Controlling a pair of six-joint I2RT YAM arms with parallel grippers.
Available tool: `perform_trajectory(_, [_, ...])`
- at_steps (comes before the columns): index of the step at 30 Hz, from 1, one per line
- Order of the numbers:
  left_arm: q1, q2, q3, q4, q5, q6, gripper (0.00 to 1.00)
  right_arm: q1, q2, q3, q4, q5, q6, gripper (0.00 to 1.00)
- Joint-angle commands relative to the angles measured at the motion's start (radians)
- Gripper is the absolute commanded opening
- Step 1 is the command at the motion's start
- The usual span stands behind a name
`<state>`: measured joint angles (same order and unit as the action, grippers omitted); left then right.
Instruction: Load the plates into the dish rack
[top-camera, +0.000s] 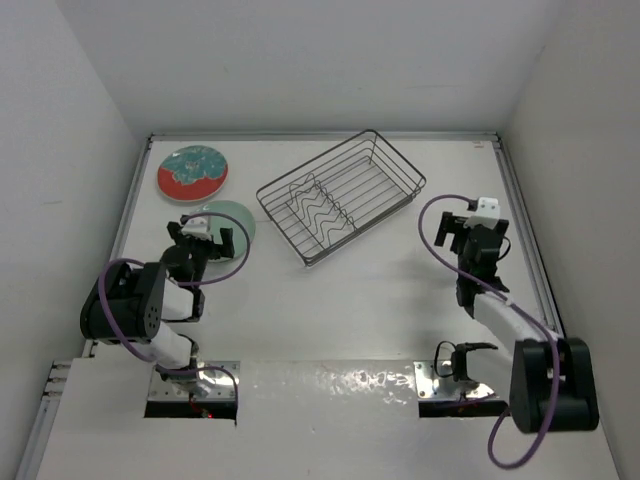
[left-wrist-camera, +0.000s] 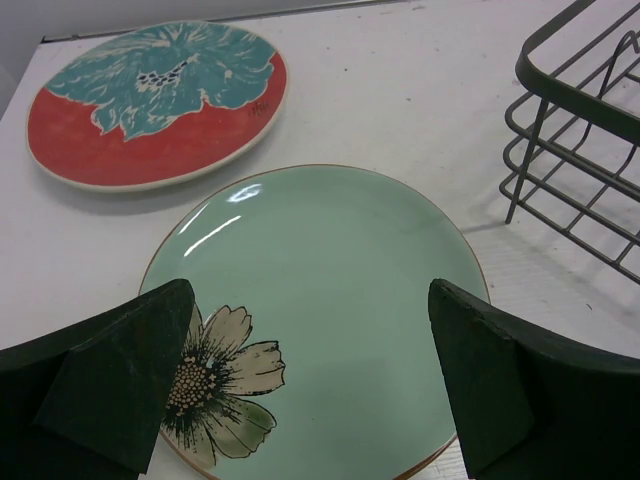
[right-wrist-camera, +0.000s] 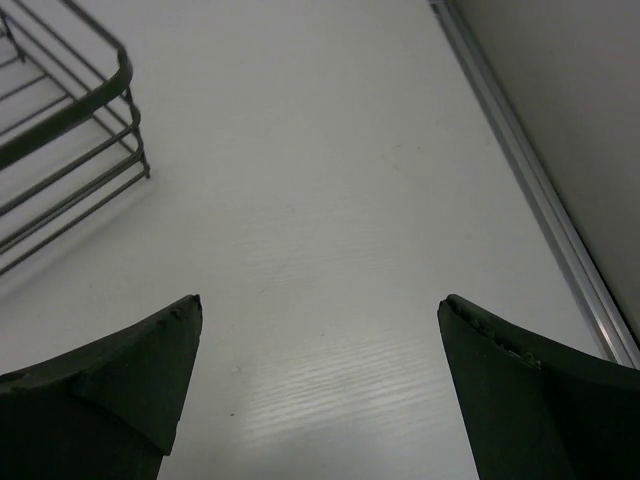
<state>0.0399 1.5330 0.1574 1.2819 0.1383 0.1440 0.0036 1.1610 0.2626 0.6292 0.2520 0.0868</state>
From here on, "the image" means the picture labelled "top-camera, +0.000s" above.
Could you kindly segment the green flower plate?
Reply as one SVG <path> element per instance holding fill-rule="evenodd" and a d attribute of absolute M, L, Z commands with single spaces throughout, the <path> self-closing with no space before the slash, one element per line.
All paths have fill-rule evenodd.
<path fill-rule="evenodd" d="M 211 240 L 221 243 L 220 228 L 232 228 L 234 231 L 234 258 L 241 259 L 256 233 L 256 221 L 249 209 L 241 203 L 231 200 L 212 201 L 192 212 L 192 215 L 207 216 Z M 232 259 L 212 259 L 210 263 L 228 262 Z"/>

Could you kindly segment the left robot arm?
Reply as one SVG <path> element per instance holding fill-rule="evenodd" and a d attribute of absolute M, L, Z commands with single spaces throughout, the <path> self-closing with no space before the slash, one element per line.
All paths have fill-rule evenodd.
<path fill-rule="evenodd" d="M 133 267 L 121 261 L 106 268 L 80 314 L 87 340 L 117 345 L 126 339 L 139 355 L 166 371 L 160 378 L 190 393 L 205 384 L 198 372 L 197 343 L 175 332 L 171 323 L 197 323 L 204 312 L 200 282 L 211 260 L 235 257 L 234 230 L 219 229 L 219 240 L 206 220 L 167 224 L 174 242 L 157 262 Z"/>

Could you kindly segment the red and teal plate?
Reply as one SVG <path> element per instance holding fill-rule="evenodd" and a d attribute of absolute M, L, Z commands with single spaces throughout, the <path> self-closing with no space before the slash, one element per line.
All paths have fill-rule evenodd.
<path fill-rule="evenodd" d="M 193 203 L 215 195 L 229 175 L 226 157 L 213 147 L 190 145 L 168 155 L 157 169 L 159 191 L 176 202 Z"/>

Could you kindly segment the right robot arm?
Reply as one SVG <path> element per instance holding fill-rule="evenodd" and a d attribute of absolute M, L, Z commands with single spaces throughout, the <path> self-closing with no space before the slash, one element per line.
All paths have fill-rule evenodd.
<path fill-rule="evenodd" d="M 504 368 L 510 373 L 508 405 L 521 432 L 540 430 L 551 406 L 554 377 L 559 378 L 559 385 L 549 430 L 592 431 L 599 424 L 599 410 L 587 344 L 533 326 L 506 304 L 509 289 L 497 270 L 508 226 L 505 219 L 487 227 L 451 212 L 442 214 L 435 245 L 441 247 L 447 236 L 453 237 L 450 250 L 457 256 L 460 271 L 457 303 L 505 347 Z"/>

